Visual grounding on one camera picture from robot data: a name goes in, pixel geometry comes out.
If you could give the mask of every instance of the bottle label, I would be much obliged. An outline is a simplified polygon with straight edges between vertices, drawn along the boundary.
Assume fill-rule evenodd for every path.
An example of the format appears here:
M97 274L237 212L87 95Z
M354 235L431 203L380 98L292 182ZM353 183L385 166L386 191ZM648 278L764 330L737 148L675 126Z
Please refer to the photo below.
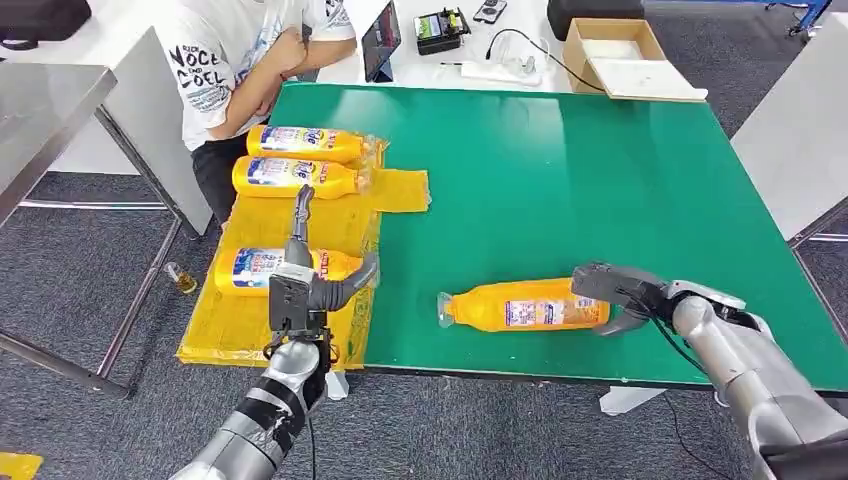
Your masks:
M578 310L582 310L584 308L592 308L595 306L595 299L581 297L580 295L577 295L577 298L574 299L574 306Z
M517 300L506 302L506 326L562 325L565 321L562 300Z
M233 285L267 287L271 274L282 262L282 249L242 248L233 262Z
M321 185L327 181L328 170L323 162L255 157L247 167L247 183L273 187Z
M275 152L332 150L337 134L328 128L265 127L259 147Z

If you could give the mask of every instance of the white t-shirt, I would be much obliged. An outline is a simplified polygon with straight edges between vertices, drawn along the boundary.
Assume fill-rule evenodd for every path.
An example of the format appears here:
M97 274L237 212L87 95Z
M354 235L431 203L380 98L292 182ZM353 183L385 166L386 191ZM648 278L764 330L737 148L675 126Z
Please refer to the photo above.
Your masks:
M232 91L283 30L312 29L310 41L346 40L353 26L341 0L166 0L156 33L183 99L189 150L226 121ZM251 118L236 135L264 120Z

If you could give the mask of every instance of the small glass bottle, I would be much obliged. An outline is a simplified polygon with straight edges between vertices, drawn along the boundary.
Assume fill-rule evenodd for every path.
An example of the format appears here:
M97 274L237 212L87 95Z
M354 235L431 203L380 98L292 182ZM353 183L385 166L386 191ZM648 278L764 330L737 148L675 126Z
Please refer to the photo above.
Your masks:
M197 280L195 280L194 278L192 278L191 275L186 273L185 270L182 269L182 267L177 265L176 262L166 263L162 270L164 270L165 273L168 274L168 277L170 277L171 280L174 281L179 291L185 294L189 294L193 292L195 288L197 288Z

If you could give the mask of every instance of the white paper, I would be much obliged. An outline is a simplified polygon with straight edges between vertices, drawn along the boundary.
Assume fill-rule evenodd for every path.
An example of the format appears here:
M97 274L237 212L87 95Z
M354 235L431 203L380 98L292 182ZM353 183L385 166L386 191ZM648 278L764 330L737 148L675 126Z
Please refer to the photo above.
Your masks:
M598 78L611 97L636 97L702 101L705 89L698 89L667 60L625 60L590 58Z

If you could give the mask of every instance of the person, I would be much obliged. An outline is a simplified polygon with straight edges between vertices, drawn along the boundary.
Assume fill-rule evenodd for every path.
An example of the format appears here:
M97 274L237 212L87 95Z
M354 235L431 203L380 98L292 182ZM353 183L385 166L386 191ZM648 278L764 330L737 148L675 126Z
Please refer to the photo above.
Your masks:
M183 100L183 141L200 191L226 225L232 169L286 78L356 49L341 0L166 0L155 22ZM311 28L308 43L302 26Z

